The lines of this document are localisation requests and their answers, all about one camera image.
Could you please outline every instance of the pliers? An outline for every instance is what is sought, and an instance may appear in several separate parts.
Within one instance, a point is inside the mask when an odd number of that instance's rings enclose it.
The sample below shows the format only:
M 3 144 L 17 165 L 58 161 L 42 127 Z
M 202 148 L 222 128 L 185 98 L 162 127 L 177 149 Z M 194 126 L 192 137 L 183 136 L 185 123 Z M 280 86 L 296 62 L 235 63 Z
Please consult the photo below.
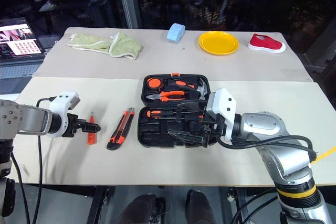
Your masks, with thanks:
M 147 95 L 146 98 L 151 100 L 160 99 L 161 102 L 184 100 L 184 98 L 169 98 L 171 95 L 185 95 L 185 92 L 182 90 L 162 91 L 160 94 Z

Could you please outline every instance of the yellow plate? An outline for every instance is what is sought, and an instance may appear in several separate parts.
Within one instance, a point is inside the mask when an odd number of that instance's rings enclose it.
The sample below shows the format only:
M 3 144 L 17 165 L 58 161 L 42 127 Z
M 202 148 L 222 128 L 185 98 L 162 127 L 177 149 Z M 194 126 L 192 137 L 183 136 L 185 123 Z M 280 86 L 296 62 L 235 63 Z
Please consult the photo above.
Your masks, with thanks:
M 207 31 L 200 35 L 199 45 L 213 55 L 228 55 L 239 47 L 238 39 L 223 31 Z

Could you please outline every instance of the person's leg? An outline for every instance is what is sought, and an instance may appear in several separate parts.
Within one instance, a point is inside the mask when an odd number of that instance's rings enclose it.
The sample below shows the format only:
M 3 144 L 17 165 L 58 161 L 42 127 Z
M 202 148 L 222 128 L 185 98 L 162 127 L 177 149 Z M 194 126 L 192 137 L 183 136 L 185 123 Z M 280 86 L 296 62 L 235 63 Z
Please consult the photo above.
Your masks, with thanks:
M 141 195 L 127 205 L 115 224 L 149 223 L 164 211 L 161 202 L 154 194 Z
M 188 192 L 185 214 L 188 224 L 216 224 L 210 203 L 200 191 Z

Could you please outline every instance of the white shoe sole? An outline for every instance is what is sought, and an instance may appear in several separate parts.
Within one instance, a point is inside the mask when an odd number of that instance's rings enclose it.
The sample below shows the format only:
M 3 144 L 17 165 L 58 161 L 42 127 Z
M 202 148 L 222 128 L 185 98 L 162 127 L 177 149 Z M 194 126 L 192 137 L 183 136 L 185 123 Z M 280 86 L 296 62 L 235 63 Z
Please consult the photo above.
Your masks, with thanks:
M 286 45 L 281 42 L 282 46 L 280 49 L 270 49 L 270 48 L 267 48 L 267 47 L 256 47 L 256 46 L 252 46 L 250 43 L 248 43 L 248 48 L 249 49 L 252 49 L 252 50 L 261 50 L 261 51 L 266 51 L 266 52 L 272 52 L 273 54 L 278 54 L 280 52 L 283 52 L 285 51 L 286 49 Z

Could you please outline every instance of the tool case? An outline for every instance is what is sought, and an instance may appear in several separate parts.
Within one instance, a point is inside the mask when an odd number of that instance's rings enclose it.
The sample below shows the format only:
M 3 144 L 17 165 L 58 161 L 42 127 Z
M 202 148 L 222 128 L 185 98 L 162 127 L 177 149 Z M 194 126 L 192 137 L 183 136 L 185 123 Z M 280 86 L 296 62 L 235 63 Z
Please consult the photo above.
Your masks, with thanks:
M 145 77 L 141 93 L 145 107 L 138 120 L 139 142 L 145 147 L 161 148 L 215 144 L 214 122 L 205 113 L 210 92 L 208 79 L 203 75 L 173 73 Z M 210 125 L 208 132 L 205 124 Z

